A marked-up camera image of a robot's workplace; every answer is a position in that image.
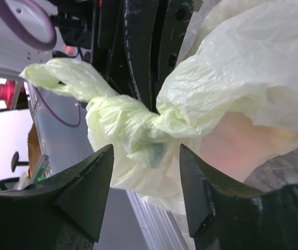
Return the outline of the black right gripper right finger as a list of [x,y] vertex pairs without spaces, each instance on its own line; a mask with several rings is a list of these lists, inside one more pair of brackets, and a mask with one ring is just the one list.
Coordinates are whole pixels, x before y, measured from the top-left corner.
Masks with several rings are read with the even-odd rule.
[[298,184],[263,192],[180,146],[189,234],[196,249],[298,249]]

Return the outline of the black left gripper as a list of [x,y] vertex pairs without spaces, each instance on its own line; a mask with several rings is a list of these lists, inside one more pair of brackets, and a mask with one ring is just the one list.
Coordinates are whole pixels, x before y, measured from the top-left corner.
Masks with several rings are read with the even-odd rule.
[[111,86],[125,84],[126,50],[135,98],[153,110],[154,90],[160,90],[175,68],[191,17],[199,11],[202,1],[52,1],[52,4],[58,13],[51,16],[51,21],[63,42],[79,50],[87,49],[87,53],[81,54],[82,60],[91,64]]

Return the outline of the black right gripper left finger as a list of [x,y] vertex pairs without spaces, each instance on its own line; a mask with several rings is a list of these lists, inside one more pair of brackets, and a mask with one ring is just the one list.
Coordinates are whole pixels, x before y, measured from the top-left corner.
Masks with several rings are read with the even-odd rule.
[[92,249],[99,240],[114,148],[22,190],[0,191],[0,249]]

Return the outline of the light green plastic bag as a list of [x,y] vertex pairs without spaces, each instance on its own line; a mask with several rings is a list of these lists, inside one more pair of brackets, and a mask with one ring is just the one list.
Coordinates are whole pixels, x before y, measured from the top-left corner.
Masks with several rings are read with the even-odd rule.
[[298,1],[221,1],[164,81],[157,112],[76,59],[32,64],[21,76],[87,102],[92,148],[114,146],[112,188],[183,214],[180,144],[241,182],[298,148]]

